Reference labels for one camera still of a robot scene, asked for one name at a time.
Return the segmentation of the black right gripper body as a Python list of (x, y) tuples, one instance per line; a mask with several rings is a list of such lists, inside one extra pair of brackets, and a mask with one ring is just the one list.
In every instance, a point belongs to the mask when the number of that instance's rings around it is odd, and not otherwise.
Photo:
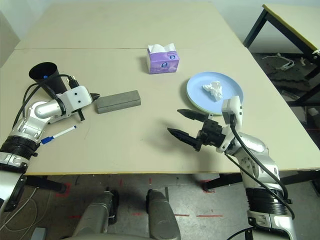
[(209, 118), (206, 119), (196, 137), (196, 151), (199, 152), (202, 145), (220, 147), (224, 141), (222, 130), (222, 126), (218, 122)]

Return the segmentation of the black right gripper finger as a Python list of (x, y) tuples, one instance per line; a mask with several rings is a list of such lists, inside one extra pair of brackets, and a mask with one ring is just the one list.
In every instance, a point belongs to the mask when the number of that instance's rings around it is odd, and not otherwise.
[(167, 128), (167, 130), (171, 135), (173, 135), (175, 138), (177, 138), (181, 142), (192, 146), (197, 152), (200, 151), (200, 142), (198, 139), (190, 136), (187, 132), (184, 132), (179, 129)]
[(188, 119), (197, 121), (205, 121), (206, 119), (208, 119), (209, 116), (208, 114), (204, 114), (190, 109), (178, 109), (177, 112)]

